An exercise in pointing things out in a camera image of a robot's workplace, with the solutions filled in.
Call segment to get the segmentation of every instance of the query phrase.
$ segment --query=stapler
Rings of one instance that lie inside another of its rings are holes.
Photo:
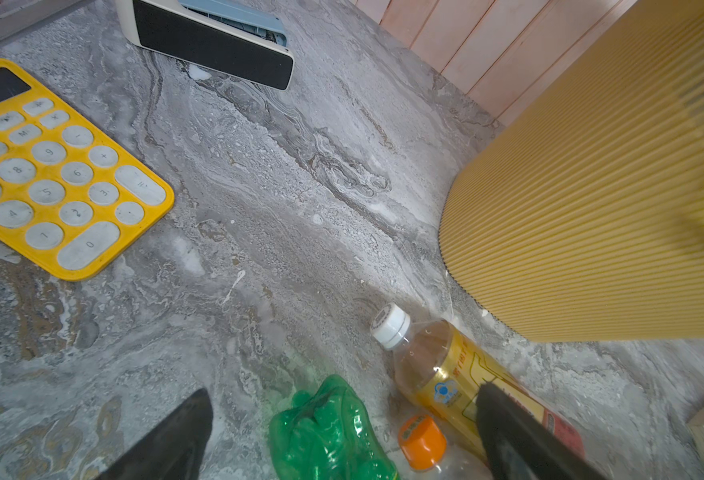
[[[285,90],[294,56],[279,18],[228,0],[115,0],[139,47]]]

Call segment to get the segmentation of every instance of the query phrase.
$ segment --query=marble countertop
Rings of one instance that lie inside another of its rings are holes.
[[[395,450],[409,407],[367,331],[389,300],[471,335],[606,475],[704,478],[685,427],[704,405],[704,340],[530,343],[445,271],[443,202],[498,123],[346,0],[252,4],[289,32],[285,92],[193,80],[129,44],[105,0],[0,50],[176,192],[85,282],[0,242],[0,478],[92,478],[202,386],[201,478],[275,478],[270,417],[331,373]]]

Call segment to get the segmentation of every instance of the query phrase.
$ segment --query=calculator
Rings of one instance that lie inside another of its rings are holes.
[[[63,280],[97,274],[173,206],[170,186],[0,58],[0,240]]]

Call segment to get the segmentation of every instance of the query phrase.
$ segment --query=yellow ribbed trash can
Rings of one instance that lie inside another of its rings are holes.
[[[704,337],[704,0],[639,0],[458,175],[456,281],[530,340]]]

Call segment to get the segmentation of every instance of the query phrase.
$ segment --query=green plastic bottle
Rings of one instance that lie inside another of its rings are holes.
[[[269,424],[280,480],[397,480],[365,405],[343,378],[328,376],[314,396],[301,390],[292,403]]]

